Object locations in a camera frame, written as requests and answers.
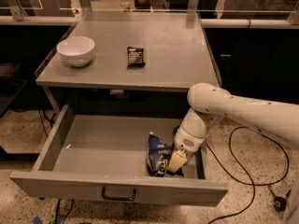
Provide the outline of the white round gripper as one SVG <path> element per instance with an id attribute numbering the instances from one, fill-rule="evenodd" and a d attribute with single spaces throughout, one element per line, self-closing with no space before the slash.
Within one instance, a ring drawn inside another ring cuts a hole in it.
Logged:
<path id="1" fill-rule="evenodd" d="M 174 144 L 175 150 L 172 153 L 167 170 L 175 173 L 187 161 L 187 155 L 196 153 L 199 147 L 204 143 L 206 131 L 200 129 L 188 129 L 180 126 L 175 134 Z"/>

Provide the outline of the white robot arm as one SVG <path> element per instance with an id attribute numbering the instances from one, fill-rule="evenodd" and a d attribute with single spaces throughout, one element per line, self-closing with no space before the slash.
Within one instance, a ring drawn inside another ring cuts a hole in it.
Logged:
<path id="1" fill-rule="evenodd" d="M 299 105 L 234 96 L 207 83 L 193 85 L 187 101 L 190 109 L 175 134 L 175 147 L 185 160 L 191 159 L 204 144 L 212 120 L 222 117 L 299 150 Z"/>

